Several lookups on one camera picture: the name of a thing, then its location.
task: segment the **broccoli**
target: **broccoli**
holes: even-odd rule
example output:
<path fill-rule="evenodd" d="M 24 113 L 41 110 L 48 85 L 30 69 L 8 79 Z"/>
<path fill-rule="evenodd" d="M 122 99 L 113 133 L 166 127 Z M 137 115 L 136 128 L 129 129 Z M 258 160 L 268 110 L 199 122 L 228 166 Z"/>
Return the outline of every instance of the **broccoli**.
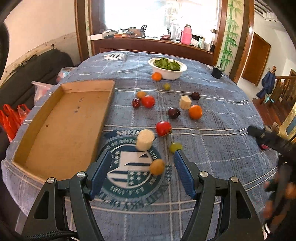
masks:
<path fill-rule="evenodd" d="M 180 64 L 178 64 L 176 61 L 169 62 L 167 58 L 161 58 L 159 60 L 155 60 L 153 64 L 156 67 L 161 69 L 167 69 L 167 70 L 173 70 L 173 71 L 180 70 Z"/>

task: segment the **wooden railing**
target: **wooden railing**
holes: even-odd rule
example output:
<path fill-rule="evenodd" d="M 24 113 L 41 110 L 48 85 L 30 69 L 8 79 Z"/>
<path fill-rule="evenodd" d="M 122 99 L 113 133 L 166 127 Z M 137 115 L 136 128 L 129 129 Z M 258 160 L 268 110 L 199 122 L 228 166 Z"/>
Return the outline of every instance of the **wooden railing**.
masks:
<path fill-rule="evenodd" d="M 281 97 L 288 103 L 292 104 L 296 101 L 296 76 L 276 76 L 276 86 L 272 91 L 272 94 L 268 100 L 268 104 L 271 105 L 271 100 L 274 102 L 278 101 Z"/>

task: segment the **white bowl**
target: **white bowl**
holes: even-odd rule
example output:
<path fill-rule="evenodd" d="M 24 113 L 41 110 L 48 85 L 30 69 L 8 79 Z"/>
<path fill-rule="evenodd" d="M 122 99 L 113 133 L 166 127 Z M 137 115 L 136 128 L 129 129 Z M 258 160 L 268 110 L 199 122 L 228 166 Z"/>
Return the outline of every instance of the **white bowl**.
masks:
<path fill-rule="evenodd" d="M 148 60 L 148 64 L 151 65 L 153 73 L 158 72 L 161 73 L 164 80 L 176 80 L 178 79 L 181 74 L 187 70 L 187 66 L 177 60 L 175 60 L 178 64 L 180 64 L 180 70 L 179 71 L 173 71 L 173 70 L 167 70 L 167 69 L 161 69 L 156 67 L 153 63 L 155 60 L 159 60 L 161 58 L 151 58 Z M 169 62 L 173 62 L 174 59 L 168 58 Z"/>

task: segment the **small fruit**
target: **small fruit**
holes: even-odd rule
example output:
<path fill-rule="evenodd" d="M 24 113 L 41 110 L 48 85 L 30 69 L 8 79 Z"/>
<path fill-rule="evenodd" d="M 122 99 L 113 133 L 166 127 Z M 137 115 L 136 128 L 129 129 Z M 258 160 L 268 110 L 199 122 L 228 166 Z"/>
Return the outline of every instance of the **small fruit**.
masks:
<path fill-rule="evenodd" d="M 172 131 L 172 126 L 167 121 L 160 121 L 156 124 L 156 132 L 160 137 L 164 137 L 170 134 Z"/>
<path fill-rule="evenodd" d="M 134 108 L 139 108 L 140 107 L 140 100 L 138 98 L 133 99 L 132 105 Z"/>
<path fill-rule="evenodd" d="M 190 105 L 191 105 L 191 99 L 189 99 L 189 97 L 186 95 L 181 96 L 179 107 L 181 109 L 188 110 L 190 108 Z"/>
<path fill-rule="evenodd" d="M 168 116 L 171 119 L 176 119 L 180 115 L 180 110 L 178 108 L 170 108 L 168 110 Z"/>
<path fill-rule="evenodd" d="M 165 170 L 165 163 L 162 159 L 156 159 L 150 164 L 150 173 L 152 175 L 160 175 Z"/>
<path fill-rule="evenodd" d="M 199 100 L 200 99 L 200 94 L 198 92 L 196 92 L 196 91 L 195 92 L 192 92 L 191 98 L 193 100 Z"/>
<path fill-rule="evenodd" d="M 154 81 L 160 81 L 162 79 L 161 73 L 158 72 L 153 73 L 151 77 Z"/>
<path fill-rule="evenodd" d="M 170 145 L 169 149 L 170 149 L 170 152 L 174 154 L 176 150 L 182 150 L 183 146 L 179 142 L 174 142 Z"/>
<path fill-rule="evenodd" d="M 163 89 L 164 89 L 164 90 L 170 90 L 170 84 L 169 84 L 169 83 L 165 83 L 165 84 L 163 85 Z"/>
<path fill-rule="evenodd" d="M 190 107 L 188 113 L 191 119 L 198 120 L 202 116 L 202 108 L 199 105 L 195 104 Z"/>
<path fill-rule="evenodd" d="M 139 99 L 142 99 L 142 97 L 144 97 L 145 95 L 147 95 L 145 91 L 138 91 L 137 92 L 137 97 Z"/>
<path fill-rule="evenodd" d="M 141 99 L 142 105 L 146 108 L 152 108 L 155 105 L 155 99 L 151 95 L 145 95 Z"/>

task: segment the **cardboard tray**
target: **cardboard tray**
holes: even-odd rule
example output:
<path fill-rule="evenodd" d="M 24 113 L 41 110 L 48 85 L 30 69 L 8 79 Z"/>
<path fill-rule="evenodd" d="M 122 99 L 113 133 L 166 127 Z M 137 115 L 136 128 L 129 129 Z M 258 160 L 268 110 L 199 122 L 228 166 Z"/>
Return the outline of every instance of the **cardboard tray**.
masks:
<path fill-rule="evenodd" d="M 113 89 L 113 80 L 59 86 L 28 126 L 14 165 L 41 183 L 85 171 L 95 161 Z"/>

